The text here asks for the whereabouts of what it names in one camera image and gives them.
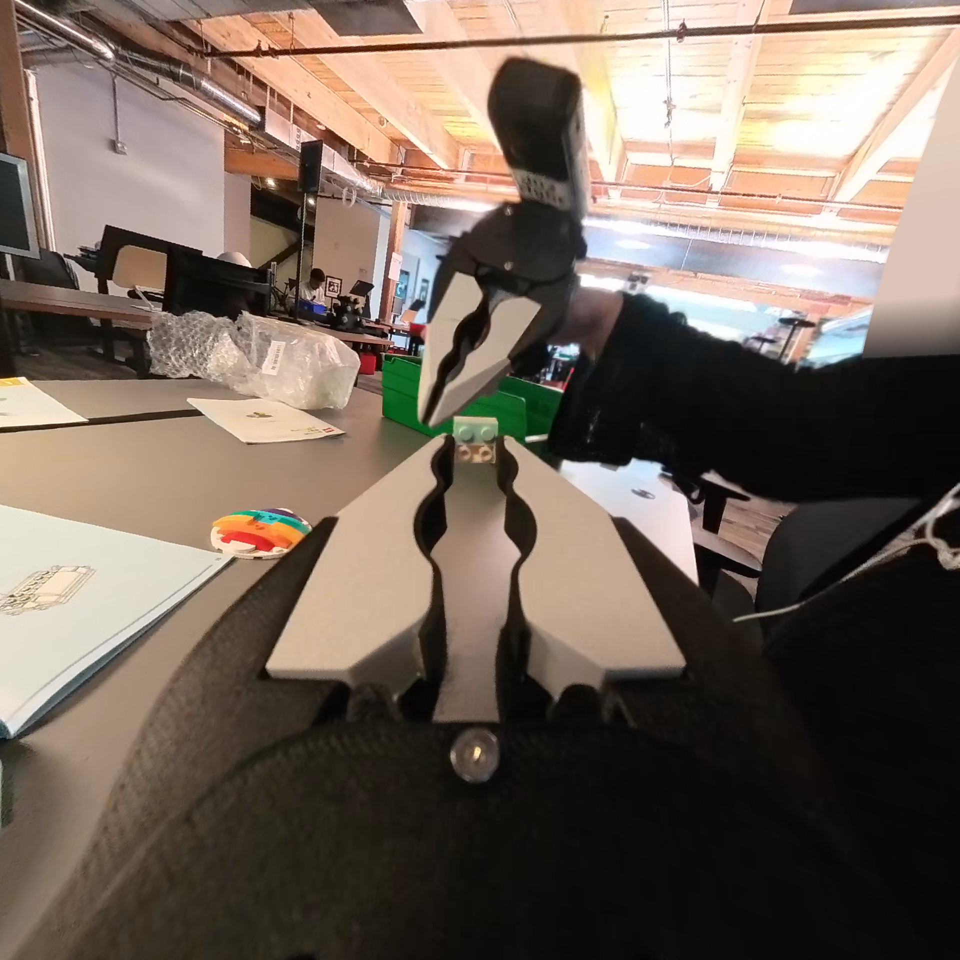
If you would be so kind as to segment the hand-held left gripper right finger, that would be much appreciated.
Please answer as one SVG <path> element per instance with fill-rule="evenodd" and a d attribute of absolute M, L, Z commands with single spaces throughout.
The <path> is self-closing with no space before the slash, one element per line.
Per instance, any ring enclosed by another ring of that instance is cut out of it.
<path fill-rule="evenodd" d="M 557 470 L 501 438 L 497 482 L 518 551 L 496 655 L 499 697 L 603 693 L 681 676 L 686 660 L 629 547 L 649 546 L 606 470 Z"/>

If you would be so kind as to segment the bubble wrap bundle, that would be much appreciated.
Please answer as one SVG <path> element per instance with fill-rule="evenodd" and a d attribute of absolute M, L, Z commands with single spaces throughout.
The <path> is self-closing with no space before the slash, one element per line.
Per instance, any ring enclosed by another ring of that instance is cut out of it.
<path fill-rule="evenodd" d="M 343 410 L 359 375 L 359 354 L 321 329 L 242 313 L 223 355 L 222 383 L 252 398 L 301 411 Z"/>

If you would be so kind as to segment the black monitor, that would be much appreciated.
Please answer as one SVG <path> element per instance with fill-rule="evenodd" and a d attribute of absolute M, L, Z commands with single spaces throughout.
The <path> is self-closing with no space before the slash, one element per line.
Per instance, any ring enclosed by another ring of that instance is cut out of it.
<path fill-rule="evenodd" d="M 243 313 L 265 317 L 271 290 L 268 270 L 208 257 L 185 247 L 172 249 L 166 256 L 162 307 L 174 316 L 200 312 L 232 321 Z"/>

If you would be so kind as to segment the black ceiling pipe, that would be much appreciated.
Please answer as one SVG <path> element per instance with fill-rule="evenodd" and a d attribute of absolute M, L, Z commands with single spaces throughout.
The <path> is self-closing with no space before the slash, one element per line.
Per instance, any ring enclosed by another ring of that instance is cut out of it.
<path fill-rule="evenodd" d="M 537 48 L 554 46 L 594 46 L 646 42 L 675 42 L 694 40 L 752 40 L 766 37 L 785 37 L 805 34 L 862 33 L 870 31 L 894 31 L 911 28 L 946 28 L 959 25 L 959 13 L 928 13 L 922 15 L 866 17 L 843 20 L 783 21 L 723 26 L 690 27 L 685 22 L 674 29 L 546 34 L 528 38 L 489 37 L 477 39 L 422 40 L 396 43 L 326 44 L 314 46 L 267 46 L 258 41 L 243 49 L 208 50 L 198 52 L 206 61 L 239 59 L 279 60 L 296 57 L 361 56 L 387 53 L 434 53 L 454 51 L 506 50 L 512 48 Z"/>

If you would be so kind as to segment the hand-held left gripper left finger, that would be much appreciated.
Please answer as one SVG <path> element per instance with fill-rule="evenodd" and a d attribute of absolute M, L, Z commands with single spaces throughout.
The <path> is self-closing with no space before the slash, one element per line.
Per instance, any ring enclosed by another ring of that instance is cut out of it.
<path fill-rule="evenodd" d="M 340 510 L 266 663 L 273 679 L 437 688 L 447 666 L 442 573 L 452 438 L 439 435 Z"/>

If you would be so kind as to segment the silver ventilation duct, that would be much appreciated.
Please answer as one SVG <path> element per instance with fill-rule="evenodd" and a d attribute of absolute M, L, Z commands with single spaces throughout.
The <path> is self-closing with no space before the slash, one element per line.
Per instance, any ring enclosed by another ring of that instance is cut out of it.
<path fill-rule="evenodd" d="M 76 53 L 92 57 L 101 66 L 140 69 L 189 90 L 248 129 L 263 130 L 263 109 L 224 89 L 209 76 L 168 55 L 116 46 L 72 22 L 25 1 L 14 1 L 18 21 L 49 40 L 64 43 Z"/>

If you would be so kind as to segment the green plastic bin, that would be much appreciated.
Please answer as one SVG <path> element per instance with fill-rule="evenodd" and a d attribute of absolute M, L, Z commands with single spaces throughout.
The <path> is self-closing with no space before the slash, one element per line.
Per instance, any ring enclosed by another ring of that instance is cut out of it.
<path fill-rule="evenodd" d="M 421 360 L 401 354 L 387 354 L 382 366 L 382 415 L 384 418 L 433 437 L 450 433 L 452 420 L 437 427 L 422 424 L 417 415 Z M 506 377 L 496 393 L 481 396 L 462 414 L 497 420 L 499 435 L 510 436 L 522 444 L 532 438 L 544 438 L 559 410 L 563 393 L 520 378 Z"/>

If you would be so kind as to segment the rainbow lego piece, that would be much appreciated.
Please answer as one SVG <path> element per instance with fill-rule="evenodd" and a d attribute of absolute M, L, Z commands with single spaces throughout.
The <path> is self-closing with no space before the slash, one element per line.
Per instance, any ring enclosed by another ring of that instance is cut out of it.
<path fill-rule="evenodd" d="M 277 559 L 292 551 L 312 525 L 291 510 L 234 510 L 211 525 L 211 546 L 231 557 Z"/>

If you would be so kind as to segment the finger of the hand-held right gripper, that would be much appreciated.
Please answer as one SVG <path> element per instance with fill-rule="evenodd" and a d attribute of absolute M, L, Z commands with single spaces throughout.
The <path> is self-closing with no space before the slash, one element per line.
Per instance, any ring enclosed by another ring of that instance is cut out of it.
<path fill-rule="evenodd" d="M 495 388 L 522 354 L 545 343 L 556 329 L 556 309 L 526 297 L 508 296 L 489 313 L 482 342 L 469 344 L 467 319 L 462 327 L 457 337 L 460 362 L 453 368 L 439 402 L 440 414 L 450 416 L 433 427 L 460 414 Z"/>
<path fill-rule="evenodd" d="M 435 285 L 439 294 L 431 307 L 424 330 L 424 348 L 416 396 L 416 413 L 425 426 L 436 426 L 450 414 L 441 414 L 440 402 L 452 378 L 452 371 L 460 362 L 457 337 L 464 332 L 466 318 L 482 302 L 482 290 L 477 280 L 467 273 L 454 272 L 443 289 Z"/>

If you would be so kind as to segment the light blue instruction booklet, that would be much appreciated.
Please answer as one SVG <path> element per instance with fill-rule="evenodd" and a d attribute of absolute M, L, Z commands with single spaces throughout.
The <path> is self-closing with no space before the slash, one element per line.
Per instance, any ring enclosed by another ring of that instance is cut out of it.
<path fill-rule="evenodd" d="M 1 737 L 14 739 L 216 577 L 230 559 L 1 509 Z"/>

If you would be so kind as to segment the black chair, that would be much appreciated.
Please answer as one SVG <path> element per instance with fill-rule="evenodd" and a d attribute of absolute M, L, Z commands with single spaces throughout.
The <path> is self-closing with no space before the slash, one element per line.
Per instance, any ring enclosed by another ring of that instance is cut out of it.
<path fill-rule="evenodd" d="M 701 476 L 690 496 L 693 506 L 702 507 L 700 526 L 691 529 L 695 562 L 701 589 L 714 597 L 722 573 L 751 580 L 760 577 L 762 562 L 745 548 L 720 535 L 728 502 L 748 501 L 750 496 L 722 479 Z"/>

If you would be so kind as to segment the green and tan lego piece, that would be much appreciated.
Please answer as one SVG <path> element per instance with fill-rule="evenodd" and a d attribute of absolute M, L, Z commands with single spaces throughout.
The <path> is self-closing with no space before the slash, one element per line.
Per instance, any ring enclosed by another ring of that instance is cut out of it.
<path fill-rule="evenodd" d="M 498 457 L 498 419 L 488 415 L 455 415 L 451 421 L 454 460 L 460 464 L 494 465 Z"/>

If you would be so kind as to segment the person's black clothing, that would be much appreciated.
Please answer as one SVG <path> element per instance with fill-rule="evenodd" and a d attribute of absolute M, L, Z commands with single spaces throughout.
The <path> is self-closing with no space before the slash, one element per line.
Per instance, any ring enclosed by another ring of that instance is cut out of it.
<path fill-rule="evenodd" d="M 930 958 L 959 954 L 958 487 L 910 544 L 770 613 L 764 651 Z"/>

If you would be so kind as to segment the computer monitor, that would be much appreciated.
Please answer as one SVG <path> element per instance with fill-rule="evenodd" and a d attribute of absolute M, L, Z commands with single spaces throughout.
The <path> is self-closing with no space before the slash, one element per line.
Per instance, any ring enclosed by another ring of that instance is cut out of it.
<path fill-rule="evenodd" d="M 40 259 L 27 161 L 1 153 L 1 253 Z"/>

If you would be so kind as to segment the white paper sheet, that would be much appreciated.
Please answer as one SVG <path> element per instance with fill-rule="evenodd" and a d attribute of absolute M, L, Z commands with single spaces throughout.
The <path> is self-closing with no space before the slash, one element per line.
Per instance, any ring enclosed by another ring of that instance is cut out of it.
<path fill-rule="evenodd" d="M 86 425 L 89 420 L 24 377 L 1 378 L 1 432 Z"/>

